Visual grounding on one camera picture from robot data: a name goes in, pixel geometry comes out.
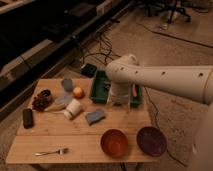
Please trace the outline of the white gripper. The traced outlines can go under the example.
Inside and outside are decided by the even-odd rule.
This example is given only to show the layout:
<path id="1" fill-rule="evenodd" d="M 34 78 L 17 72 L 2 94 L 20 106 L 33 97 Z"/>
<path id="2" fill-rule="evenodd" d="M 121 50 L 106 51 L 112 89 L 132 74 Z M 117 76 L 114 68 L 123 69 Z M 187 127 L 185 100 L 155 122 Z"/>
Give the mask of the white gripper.
<path id="1" fill-rule="evenodd" d="M 109 95 L 114 103 L 126 104 L 130 98 L 130 84 L 112 82 Z"/>

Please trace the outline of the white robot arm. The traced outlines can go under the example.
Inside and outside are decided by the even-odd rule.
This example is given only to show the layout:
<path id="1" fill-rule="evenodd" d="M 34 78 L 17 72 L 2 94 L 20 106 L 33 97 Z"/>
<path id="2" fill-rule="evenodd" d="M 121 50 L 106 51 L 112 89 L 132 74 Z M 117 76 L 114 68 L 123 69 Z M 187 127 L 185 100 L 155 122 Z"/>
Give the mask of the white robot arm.
<path id="1" fill-rule="evenodd" d="M 110 62 L 105 72 L 116 103 L 128 101 L 130 85 L 135 83 L 208 105 L 187 171 L 213 171 L 213 65 L 143 67 L 134 55 L 127 54 Z"/>

